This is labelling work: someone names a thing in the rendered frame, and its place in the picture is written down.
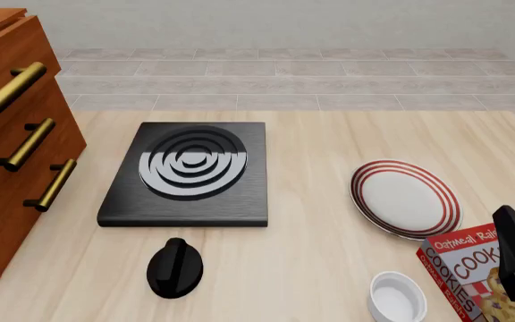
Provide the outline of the white plate with red rings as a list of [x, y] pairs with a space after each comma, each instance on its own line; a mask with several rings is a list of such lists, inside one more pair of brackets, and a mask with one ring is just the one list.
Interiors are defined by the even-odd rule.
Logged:
[[462, 204], [438, 176], [402, 160], [373, 160], [356, 168], [350, 197], [369, 222], [412, 241], [460, 229]]

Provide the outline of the flat black stove plate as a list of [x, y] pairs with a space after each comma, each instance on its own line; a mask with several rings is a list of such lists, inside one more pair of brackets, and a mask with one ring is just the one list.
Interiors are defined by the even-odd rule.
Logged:
[[265, 227], [264, 123], [142, 123], [101, 227]]

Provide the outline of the large wooden cabinet drawer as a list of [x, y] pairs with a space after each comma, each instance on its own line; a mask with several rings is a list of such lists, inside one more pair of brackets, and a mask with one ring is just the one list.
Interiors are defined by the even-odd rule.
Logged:
[[35, 62], [43, 64], [46, 73], [0, 114], [0, 130], [60, 72], [55, 53], [37, 17], [21, 18], [0, 31], [0, 89], [13, 79], [12, 70], [26, 69]]

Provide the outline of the oatmeal raisin cookies box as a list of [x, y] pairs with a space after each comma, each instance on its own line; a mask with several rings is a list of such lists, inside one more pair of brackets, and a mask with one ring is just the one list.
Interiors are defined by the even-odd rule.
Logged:
[[417, 257], [461, 321], [515, 322], [515, 302], [498, 276], [493, 224], [426, 238]]

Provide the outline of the small white ramekin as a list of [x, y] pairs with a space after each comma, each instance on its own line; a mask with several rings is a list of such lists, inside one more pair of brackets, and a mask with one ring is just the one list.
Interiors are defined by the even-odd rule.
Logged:
[[374, 276], [367, 307], [375, 322], [423, 322], [427, 314], [422, 289], [407, 275], [395, 271]]

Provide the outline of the round black stove knob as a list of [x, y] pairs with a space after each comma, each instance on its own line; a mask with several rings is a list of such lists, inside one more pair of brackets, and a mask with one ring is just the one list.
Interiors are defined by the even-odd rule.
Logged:
[[182, 238], [170, 238], [149, 261], [147, 281], [157, 296], [178, 299], [198, 286], [203, 270], [203, 260], [197, 249]]

